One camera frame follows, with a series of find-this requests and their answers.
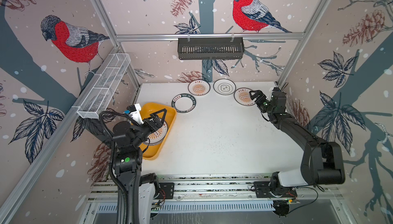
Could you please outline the green rim plate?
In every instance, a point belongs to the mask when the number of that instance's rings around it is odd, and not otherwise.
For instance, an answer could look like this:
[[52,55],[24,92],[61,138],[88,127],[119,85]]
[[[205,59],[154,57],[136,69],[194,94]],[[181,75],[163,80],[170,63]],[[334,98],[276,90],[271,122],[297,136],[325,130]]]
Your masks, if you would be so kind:
[[188,113],[194,110],[197,101],[194,96],[190,94],[179,94],[172,99],[172,108],[176,110],[177,113]]

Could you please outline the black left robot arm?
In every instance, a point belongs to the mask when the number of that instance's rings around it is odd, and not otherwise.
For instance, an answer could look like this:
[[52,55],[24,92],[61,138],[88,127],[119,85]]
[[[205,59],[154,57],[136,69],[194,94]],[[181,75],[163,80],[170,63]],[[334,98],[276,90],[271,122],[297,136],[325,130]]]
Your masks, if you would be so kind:
[[146,119],[139,105],[131,105],[125,113],[102,111],[99,121],[111,142],[109,174],[118,187],[117,223],[148,224],[151,205],[160,194],[155,173],[142,175],[145,150],[140,146],[165,123],[167,110],[153,112]]

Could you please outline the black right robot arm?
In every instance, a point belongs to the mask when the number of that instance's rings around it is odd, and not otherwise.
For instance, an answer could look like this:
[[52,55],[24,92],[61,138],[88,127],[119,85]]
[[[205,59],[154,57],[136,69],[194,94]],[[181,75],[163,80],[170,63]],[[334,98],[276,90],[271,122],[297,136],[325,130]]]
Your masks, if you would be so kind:
[[261,114],[267,114],[267,121],[287,134],[304,152],[299,168],[272,174],[271,189],[340,185],[345,182],[341,147],[335,142],[313,135],[287,113],[284,92],[274,88],[270,100],[259,90],[250,91],[249,94]]

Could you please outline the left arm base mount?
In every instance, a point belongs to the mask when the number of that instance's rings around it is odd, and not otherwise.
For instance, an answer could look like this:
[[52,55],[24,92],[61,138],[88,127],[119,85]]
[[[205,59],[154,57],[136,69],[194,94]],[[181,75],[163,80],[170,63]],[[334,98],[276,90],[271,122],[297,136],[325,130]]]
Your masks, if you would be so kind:
[[153,199],[168,200],[174,198],[174,193],[175,193],[174,183],[160,182],[158,186],[159,186],[158,194],[155,195]]

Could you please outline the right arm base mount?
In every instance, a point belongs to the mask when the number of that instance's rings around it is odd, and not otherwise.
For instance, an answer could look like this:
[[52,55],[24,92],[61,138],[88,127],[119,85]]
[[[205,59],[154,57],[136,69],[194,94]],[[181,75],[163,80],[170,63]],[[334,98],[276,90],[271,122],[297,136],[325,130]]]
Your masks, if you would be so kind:
[[252,186],[257,198],[297,198],[295,188],[274,185],[270,182],[254,182]]

